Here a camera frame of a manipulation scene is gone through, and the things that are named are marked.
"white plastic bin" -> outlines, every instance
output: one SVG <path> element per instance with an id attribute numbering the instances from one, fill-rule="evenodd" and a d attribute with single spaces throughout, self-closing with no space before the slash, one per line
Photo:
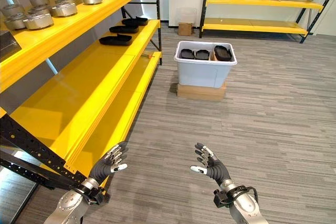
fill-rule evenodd
<path id="1" fill-rule="evenodd" d="M 215 46 L 224 46 L 231 51 L 231 61 L 212 60 L 188 60 L 181 59 L 182 49 L 210 51 L 213 54 Z M 220 88 L 230 69 L 237 64 L 237 59 L 233 47 L 229 43 L 180 41 L 175 52 L 174 60 L 177 61 L 179 83 L 181 85 L 203 86 Z"/>

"robotic hand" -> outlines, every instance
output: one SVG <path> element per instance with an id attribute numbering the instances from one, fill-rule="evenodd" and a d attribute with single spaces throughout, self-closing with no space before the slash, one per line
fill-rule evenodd
<path id="1" fill-rule="evenodd" d="M 93 166 L 89 177 L 61 197 L 56 210 L 44 224 L 82 223 L 89 206 L 103 202 L 104 189 L 99 185 L 111 174 L 127 168 L 127 164 L 120 164 L 126 158 L 123 155 L 128 150 L 126 144 L 121 142 L 105 153 Z"/>
<path id="2" fill-rule="evenodd" d="M 230 208 L 230 214 L 238 224 L 268 224 L 259 211 L 256 189 L 235 185 L 225 165 L 208 147 L 201 143 L 197 143 L 195 147 L 195 153 L 199 155 L 197 160 L 206 168 L 191 166 L 190 169 L 209 176 L 220 186 L 222 191 L 214 191 L 216 206 Z M 254 199 L 247 194 L 250 190 L 254 191 Z"/>

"yellow shelving unit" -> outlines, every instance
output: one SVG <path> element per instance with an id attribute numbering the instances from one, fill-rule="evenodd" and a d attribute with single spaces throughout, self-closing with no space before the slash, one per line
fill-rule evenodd
<path id="1" fill-rule="evenodd" d="M 11 117 L 63 158 L 64 167 L 74 173 L 77 156 L 159 27 L 159 20 L 150 20 L 132 35 L 128 47 L 94 42 Z"/>
<path id="2" fill-rule="evenodd" d="M 307 34 L 307 31 L 295 22 L 238 18 L 206 18 L 203 29 Z"/>
<path id="3" fill-rule="evenodd" d="M 117 97 L 78 155 L 74 167 L 88 176 L 92 166 L 111 147 L 124 141 L 154 74 L 161 52 L 140 57 Z"/>
<path id="4" fill-rule="evenodd" d="M 78 14 L 53 17 L 54 25 L 51 27 L 14 31 L 14 38 L 22 50 L 0 63 L 0 93 L 130 1 L 103 0 L 99 5 L 79 4 Z"/>
<path id="5" fill-rule="evenodd" d="M 312 0 L 207 0 L 207 4 L 227 4 L 227 5 L 265 5 L 280 7 L 298 7 L 323 10 L 323 5 Z"/>
<path id="6" fill-rule="evenodd" d="M 289 33 L 299 34 L 303 43 L 307 35 L 311 32 L 320 15 L 324 11 L 324 7 L 329 0 L 325 0 L 323 4 L 315 3 L 312 0 L 203 0 L 201 13 L 199 37 L 202 38 L 203 31 L 210 30 L 237 30 L 237 31 L 262 31 L 270 33 Z M 296 22 L 276 21 L 276 20 L 254 20 L 254 19 L 232 19 L 232 18 L 206 18 L 206 9 L 209 4 L 222 5 L 259 5 L 259 6 L 278 6 L 278 7 L 296 7 L 302 8 Z M 306 9 L 317 9 L 318 13 L 312 19 L 308 28 L 303 29 L 298 25 Z"/>

